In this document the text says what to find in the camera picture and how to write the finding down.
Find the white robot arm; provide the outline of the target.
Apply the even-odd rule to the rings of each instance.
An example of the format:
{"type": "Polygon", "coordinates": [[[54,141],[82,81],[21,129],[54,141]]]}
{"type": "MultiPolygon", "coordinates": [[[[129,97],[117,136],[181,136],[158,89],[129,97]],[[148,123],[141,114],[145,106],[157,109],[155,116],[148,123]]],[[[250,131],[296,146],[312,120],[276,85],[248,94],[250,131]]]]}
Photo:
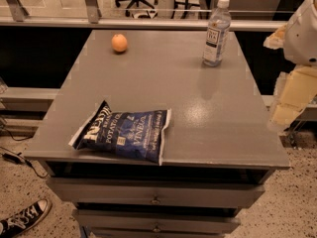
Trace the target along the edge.
{"type": "Polygon", "coordinates": [[[283,49],[295,64],[276,80],[267,127],[281,132],[290,127],[317,95],[317,0],[304,0],[288,22],[264,41],[269,49],[283,49]]]}

